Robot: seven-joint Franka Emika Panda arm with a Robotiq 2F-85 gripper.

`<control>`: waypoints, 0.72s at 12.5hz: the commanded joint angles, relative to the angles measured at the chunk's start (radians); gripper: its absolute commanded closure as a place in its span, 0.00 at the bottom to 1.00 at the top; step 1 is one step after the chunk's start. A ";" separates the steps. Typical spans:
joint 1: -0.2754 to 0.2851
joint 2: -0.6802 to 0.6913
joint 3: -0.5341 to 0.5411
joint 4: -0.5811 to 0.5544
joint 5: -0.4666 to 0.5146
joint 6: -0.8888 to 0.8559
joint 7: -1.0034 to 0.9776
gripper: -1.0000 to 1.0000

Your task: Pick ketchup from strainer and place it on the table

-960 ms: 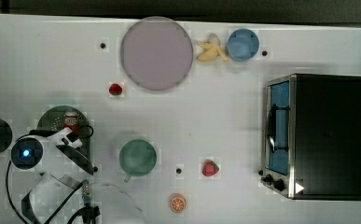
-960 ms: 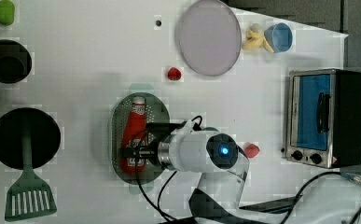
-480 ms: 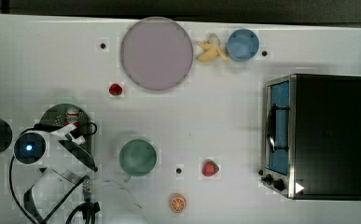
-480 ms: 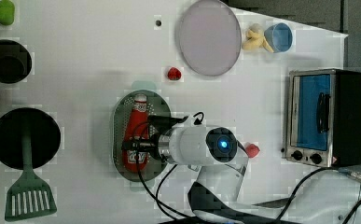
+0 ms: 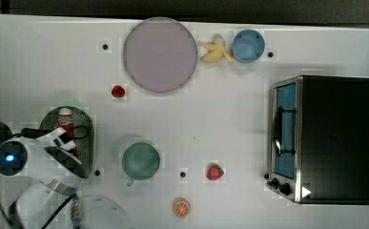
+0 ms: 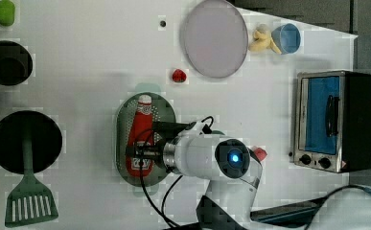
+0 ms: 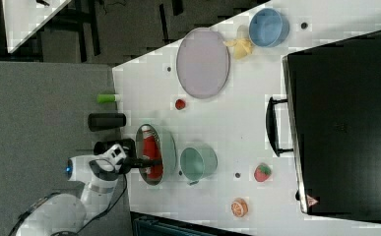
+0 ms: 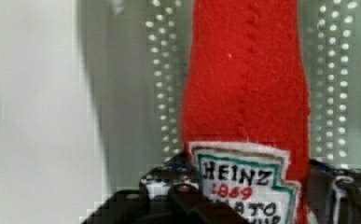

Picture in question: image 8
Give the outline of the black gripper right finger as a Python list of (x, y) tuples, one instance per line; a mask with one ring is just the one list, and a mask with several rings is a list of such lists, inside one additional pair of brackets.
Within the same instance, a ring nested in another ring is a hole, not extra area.
[(307, 203), (311, 224), (361, 224), (361, 169), (311, 160)]

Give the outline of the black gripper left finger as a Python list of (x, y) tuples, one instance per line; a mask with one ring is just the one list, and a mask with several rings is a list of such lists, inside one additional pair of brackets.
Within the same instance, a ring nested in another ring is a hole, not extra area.
[(198, 172), (185, 157), (150, 170), (138, 189), (116, 192), (81, 224), (245, 224), (226, 203), (202, 195)]

